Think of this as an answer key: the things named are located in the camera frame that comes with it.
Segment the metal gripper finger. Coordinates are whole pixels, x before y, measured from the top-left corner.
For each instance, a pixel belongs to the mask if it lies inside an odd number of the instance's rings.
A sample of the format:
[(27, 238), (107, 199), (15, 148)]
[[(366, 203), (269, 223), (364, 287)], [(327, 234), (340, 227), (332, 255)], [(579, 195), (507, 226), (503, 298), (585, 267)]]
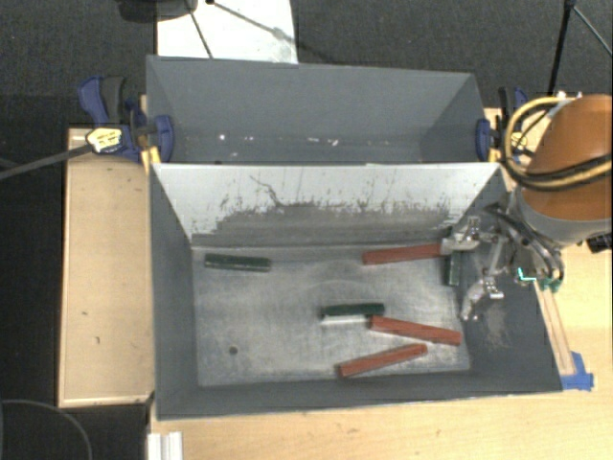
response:
[(480, 243), (480, 223), (478, 216), (470, 216), (463, 223), (452, 229), (441, 241), (441, 254), (474, 250)]
[(494, 277), (483, 277), (472, 284), (463, 297), (460, 318), (476, 321), (485, 315), (495, 303), (501, 302), (505, 293), (498, 287)]

